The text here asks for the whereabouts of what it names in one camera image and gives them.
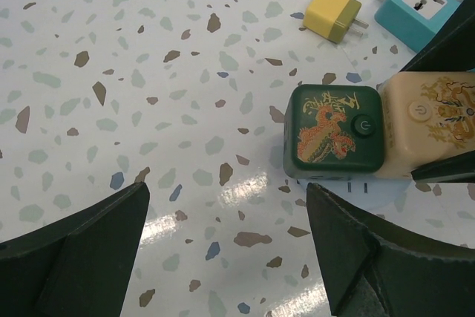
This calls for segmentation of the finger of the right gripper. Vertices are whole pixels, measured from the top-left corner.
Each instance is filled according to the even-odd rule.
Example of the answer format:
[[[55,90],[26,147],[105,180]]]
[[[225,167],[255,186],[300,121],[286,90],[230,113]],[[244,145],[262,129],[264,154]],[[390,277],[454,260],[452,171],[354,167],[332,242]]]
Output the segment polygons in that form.
[[[434,38],[402,69],[412,72],[473,71],[475,0],[463,0]]]
[[[474,183],[474,153],[424,164],[411,172],[417,183]]]

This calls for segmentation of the yellow green plug adapter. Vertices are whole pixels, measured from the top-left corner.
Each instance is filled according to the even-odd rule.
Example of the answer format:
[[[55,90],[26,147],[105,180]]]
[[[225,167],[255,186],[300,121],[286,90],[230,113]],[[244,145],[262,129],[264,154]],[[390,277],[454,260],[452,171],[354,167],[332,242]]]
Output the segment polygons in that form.
[[[363,35],[361,30],[353,26],[365,30],[369,27],[358,19],[361,6],[358,0],[312,0],[305,10],[303,26],[326,40],[339,44],[348,32]]]

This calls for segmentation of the beige cube socket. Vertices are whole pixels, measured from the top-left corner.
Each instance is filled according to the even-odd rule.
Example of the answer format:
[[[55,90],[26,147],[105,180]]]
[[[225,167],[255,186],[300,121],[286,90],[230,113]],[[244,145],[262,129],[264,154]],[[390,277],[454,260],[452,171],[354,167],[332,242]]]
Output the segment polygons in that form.
[[[379,94],[385,157],[377,177],[408,179],[424,164],[474,150],[473,72],[399,72]]]

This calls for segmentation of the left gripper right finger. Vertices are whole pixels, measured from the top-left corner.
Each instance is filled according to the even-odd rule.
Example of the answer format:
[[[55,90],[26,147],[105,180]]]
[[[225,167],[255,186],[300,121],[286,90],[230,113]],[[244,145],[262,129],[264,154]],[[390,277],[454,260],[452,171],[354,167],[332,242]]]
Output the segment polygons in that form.
[[[473,316],[474,250],[416,234],[307,187],[332,316]]]

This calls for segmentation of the dark green cube socket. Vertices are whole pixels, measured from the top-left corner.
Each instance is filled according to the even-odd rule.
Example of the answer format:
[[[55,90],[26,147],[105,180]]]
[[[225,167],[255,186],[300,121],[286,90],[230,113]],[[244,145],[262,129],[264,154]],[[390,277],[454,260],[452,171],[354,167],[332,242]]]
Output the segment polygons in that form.
[[[284,117],[285,173],[295,179],[348,180],[384,162],[381,97],[361,85],[298,86]]]

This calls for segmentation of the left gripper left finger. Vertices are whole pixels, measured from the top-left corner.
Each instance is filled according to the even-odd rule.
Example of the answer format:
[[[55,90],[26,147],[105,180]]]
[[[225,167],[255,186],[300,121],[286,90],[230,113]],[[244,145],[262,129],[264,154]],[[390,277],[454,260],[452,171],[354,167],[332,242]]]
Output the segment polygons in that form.
[[[1,315],[119,316],[149,200],[134,183],[1,243]]]

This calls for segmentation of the round light blue socket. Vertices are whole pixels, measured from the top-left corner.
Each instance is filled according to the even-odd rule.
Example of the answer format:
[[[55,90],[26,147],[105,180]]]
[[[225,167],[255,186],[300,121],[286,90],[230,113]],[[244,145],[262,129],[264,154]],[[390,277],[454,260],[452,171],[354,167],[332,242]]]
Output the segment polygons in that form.
[[[297,180],[304,189],[310,183],[318,184],[360,209],[381,208],[401,197],[411,182],[409,180],[378,179],[375,177],[352,180]]]

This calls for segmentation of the teal power strip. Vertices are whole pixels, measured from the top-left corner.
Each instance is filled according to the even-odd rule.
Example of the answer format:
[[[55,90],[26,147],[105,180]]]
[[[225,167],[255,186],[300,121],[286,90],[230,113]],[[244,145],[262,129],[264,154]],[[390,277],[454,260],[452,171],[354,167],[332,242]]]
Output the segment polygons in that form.
[[[374,19],[418,53],[441,30],[459,5],[457,0],[384,0]]]

